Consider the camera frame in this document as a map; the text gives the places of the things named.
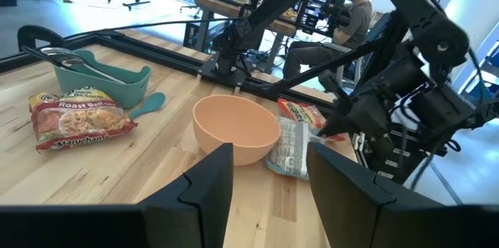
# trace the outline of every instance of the table leg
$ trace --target table leg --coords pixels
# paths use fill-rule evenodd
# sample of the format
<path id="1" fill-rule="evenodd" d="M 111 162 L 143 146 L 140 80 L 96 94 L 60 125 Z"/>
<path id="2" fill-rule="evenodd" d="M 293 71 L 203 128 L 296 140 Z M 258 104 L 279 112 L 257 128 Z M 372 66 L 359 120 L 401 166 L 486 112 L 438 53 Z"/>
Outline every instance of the table leg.
<path id="1" fill-rule="evenodd" d="M 272 67 L 274 66 L 275 56 L 279 53 L 279 48 L 281 47 L 282 40 L 284 39 L 284 34 L 277 34 L 272 44 L 271 52 L 268 55 L 267 64 L 265 64 L 265 73 L 272 73 Z"/>
<path id="2" fill-rule="evenodd" d="M 203 16 L 201 19 L 207 20 L 210 19 L 214 14 L 211 11 L 203 9 Z M 196 51 L 203 52 L 204 44 L 206 43 L 206 36 L 208 33 L 208 27 L 210 23 L 200 23 L 200 30 L 197 32 L 197 42 L 196 42 Z"/>

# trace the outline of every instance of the plastic bowl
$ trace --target plastic bowl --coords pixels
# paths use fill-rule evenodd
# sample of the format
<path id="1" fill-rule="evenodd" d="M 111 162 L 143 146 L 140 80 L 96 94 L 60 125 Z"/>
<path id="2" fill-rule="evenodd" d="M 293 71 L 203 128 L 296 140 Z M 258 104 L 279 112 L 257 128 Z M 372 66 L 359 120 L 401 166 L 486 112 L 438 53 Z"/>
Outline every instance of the plastic bowl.
<path id="1" fill-rule="evenodd" d="M 230 95 L 199 100 L 193 118 L 200 148 L 209 154 L 223 143 L 232 143 L 235 166 L 249 165 L 265 157 L 281 132 L 277 119 L 266 108 Z"/>

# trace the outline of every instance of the wooden tabletop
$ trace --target wooden tabletop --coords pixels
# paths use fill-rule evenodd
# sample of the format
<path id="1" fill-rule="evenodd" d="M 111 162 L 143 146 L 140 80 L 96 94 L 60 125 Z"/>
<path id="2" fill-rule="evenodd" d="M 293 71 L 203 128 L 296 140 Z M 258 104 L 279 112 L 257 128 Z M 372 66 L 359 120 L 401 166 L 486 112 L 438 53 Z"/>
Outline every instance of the wooden tabletop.
<path id="1" fill-rule="evenodd" d="M 154 37 L 129 33 L 199 60 L 209 58 Z M 203 158 L 193 135 L 193 106 L 202 97 L 232 94 L 232 90 L 100 45 L 87 49 L 100 62 L 113 66 L 134 71 L 152 67 L 147 93 L 165 93 L 168 104 L 160 112 L 139 117 L 139 126 L 124 136 L 37 153 L 27 100 L 42 91 L 60 94 L 54 70 L 41 62 L 0 75 L 0 204 L 134 204 Z M 259 77 L 273 79 L 265 74 Z M 322 94 L 305 87 L 295 89 Z M 240 95 L 277 112 L 273 101 Z M 332 147 L 356 159 L 349 140 Z M 235 168 L 225 247 L 326 246 L 309 183 L 274 174 L 263 161 Z"/>
<path id="2" fill-rule="evenodd" d="M 239 14 L 239 6 L 231 5 L 220 0 L 194 0 L 194 2 L 200 8 L 207 9 L 222 16 L 237 17 Z M 283 34 L 286 37 L 291 37 L 296 33 L 295 26 L 279 20 L 272 22 L 269 28 L 270 30 L 273 30 L 278 34 Z"/>

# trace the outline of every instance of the floor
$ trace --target floor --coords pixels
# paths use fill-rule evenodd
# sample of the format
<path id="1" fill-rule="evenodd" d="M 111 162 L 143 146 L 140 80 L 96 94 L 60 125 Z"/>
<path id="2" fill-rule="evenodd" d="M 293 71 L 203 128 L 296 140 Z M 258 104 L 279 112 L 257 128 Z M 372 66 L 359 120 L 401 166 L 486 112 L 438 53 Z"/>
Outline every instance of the floor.
<path id="1" fill-rule="evenodd" d="M 0 29 L 3 42 L 0 56 L 17 53 L 16 31 L 23 25 L 48 27 L 62 36 L 85 30 L 123 26 L 133 23 L 152 23 L 162 20 L 186 19 L 176 0 L 149 0 L 149 5 L 129 11 L 122 2 L 132 0 L 19 0 L 17 7 L 0 8 Z M 168 41 L 181 43 L 185 27 L 169 25 L 142 29 Z M 267 33 L 262 45 L 270 48 L 273 36 Z M 454 139 L 462 151 L 450 151 L 445 157 L 435 157 L 416 190 L 442 204 L 495 204 L 499 202 L 499 120 L 476 130 L 460 130 Z"/>

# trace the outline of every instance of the instant noodle package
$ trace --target instant noodle package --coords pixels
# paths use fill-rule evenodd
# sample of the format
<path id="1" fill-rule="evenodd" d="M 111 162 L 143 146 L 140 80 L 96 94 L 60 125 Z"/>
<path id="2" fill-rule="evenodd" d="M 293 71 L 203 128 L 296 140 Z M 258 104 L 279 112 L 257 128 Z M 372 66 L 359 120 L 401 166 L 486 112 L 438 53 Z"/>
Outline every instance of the instant noodle package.
<path id="1" fill-rule="evenodd" d="M 96 143 L 137 126 L 116 102 L 93 87 L 60 97 L 40 93 L 30 97 L 29 104 L 38 150 Z"/>

